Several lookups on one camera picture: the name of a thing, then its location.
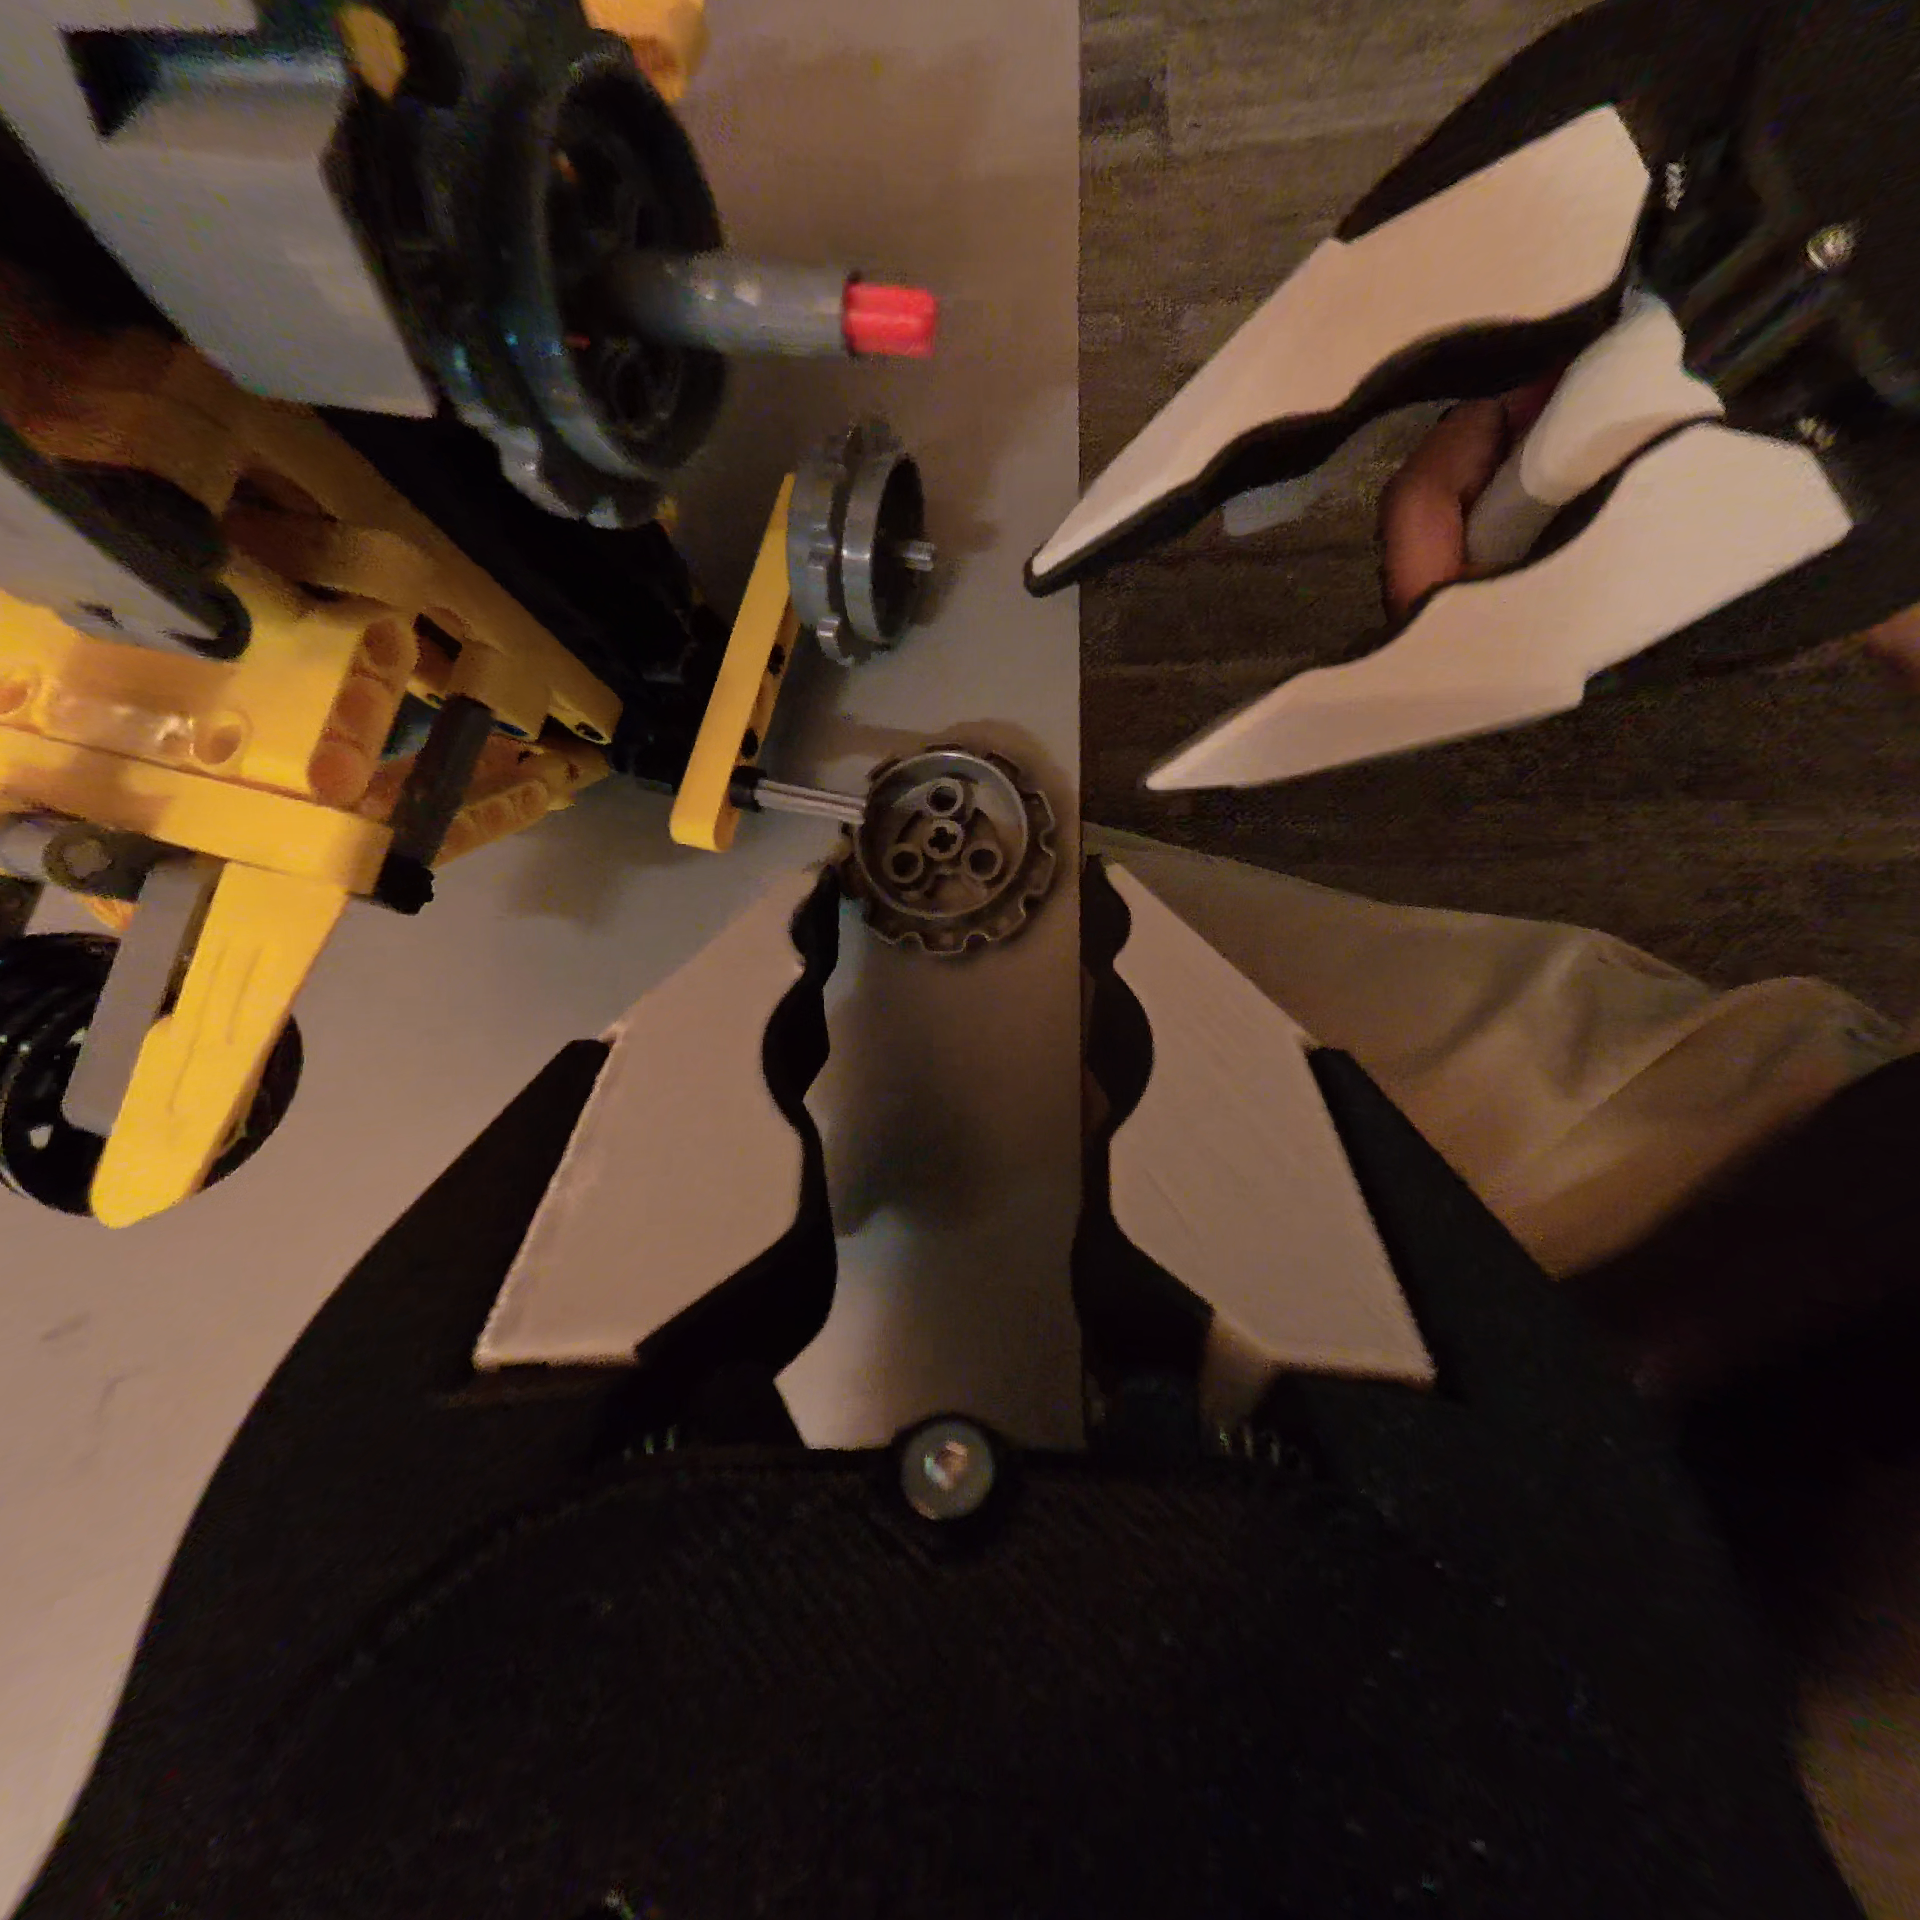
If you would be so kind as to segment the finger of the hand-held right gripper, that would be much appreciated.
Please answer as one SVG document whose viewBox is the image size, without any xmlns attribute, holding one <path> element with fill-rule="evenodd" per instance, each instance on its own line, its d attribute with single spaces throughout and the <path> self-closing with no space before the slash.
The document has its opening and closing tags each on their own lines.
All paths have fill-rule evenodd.
<svg viewBox="0 0 1920 1920">
<path fill-rule="evenodd" d="M 1521 729 L 1589 682 L 1854 532 L 1810 449 L 1693 423 L 1600 490 L 1573 540 L 1439 591 L 1367 657 L 1307 669 L 1159 762 L 1143 787 L 1281 785 Z"/>
<path fill-rule="evenodd" d="M 1419 400 L 1519 386 L 1618 301 L 1649 165 L 1593 108 L 1286 276 L 1137 432 L 1024 568 L 1033 594 L 1310 475 Z"/>
</svg>

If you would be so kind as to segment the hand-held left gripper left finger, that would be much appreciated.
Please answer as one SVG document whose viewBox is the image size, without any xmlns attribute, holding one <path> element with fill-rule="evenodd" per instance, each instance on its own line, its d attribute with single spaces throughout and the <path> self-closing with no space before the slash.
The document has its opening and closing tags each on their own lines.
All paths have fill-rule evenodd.
<svg viewBox="0 0 1920 1920">
<path fill-rule="evenodd" d="M 785 1369 L 837 1285 L 825 1146 L 842 897 L 789 872 L 608 1031 L 608 1056 L 473 1346 L 521 1368 Z"/>
</svg>

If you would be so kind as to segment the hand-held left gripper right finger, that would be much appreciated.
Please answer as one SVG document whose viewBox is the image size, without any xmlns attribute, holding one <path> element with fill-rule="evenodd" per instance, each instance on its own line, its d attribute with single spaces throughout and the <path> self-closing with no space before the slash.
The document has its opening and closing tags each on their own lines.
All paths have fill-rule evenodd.
<svg viewBox="0 0 1920 1920">
<path fill-rule="evenodd" d="M 1081 888 L 1091 1429 L 1241 1429 L 1288 1379 L 1435 1365 L 1305 1031 L 1110 856 Z"/>
</svg>

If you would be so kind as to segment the dark grey toy gear wheel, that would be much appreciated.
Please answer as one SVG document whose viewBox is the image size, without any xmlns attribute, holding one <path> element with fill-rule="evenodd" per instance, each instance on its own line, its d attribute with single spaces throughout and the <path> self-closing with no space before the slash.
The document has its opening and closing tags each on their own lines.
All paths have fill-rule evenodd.
<svg viewBox="0 0 1920 1920">
<path fill-rule="evenodd" d="M 1015 939 L 1050 898 L 1054 808 L 1000 753 L 929 746 L 871 771 L 834 875 L 879 939 L 962 957 Z"/>
</svg>

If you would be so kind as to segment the yellow black toy vehicle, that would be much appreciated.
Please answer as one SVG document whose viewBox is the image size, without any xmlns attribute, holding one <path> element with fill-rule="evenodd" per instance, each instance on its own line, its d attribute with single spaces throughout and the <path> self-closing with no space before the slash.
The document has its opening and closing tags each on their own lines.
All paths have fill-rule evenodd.
<svg viewBox="0 0 1920 1920">
<path fill-rule="evenodd" d="M 728 250 L 704 4 L 5 4 L 5 1188 L 123 1229 L 287 1115 L 346 911 L 625 775 L 759 769 L 800 637 L 933 564 L 882 421 L 783 481 L 742 611 L 672 493 L 747 355 L 937 300 Z"/>
</svg>

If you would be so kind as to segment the person's right hand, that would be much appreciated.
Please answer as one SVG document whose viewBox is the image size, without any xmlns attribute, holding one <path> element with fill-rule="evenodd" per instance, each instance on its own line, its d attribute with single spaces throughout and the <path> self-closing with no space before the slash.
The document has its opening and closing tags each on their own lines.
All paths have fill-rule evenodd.
<svg viewBox="0 0 1920 1920">
<path fill-rule="evenodd" d="M 1423 599 L 1471 572 L 1472 509 L 1538 421 L 1559 376 L 1501 397 L 1451 404 L 1407 458 L 1382 496 L 1382 591 L 1390 617 L 1405 619 Z"/>
</svg>

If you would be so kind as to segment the beige trouser leg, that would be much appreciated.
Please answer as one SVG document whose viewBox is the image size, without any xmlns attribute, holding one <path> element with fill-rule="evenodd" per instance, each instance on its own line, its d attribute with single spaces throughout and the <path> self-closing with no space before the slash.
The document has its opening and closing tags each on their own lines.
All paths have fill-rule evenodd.
<svg viewBox="0 0 1920 1920">
<path fill-rule="evenodd" d="M 1816 976 L 1721 991 L 1597 928 L 1382 903 L 1111 827 L 1091 847 L 1347 1051 L 1559 1281 L 1915 1056 L 1915 1024 Z"/>
</svg>

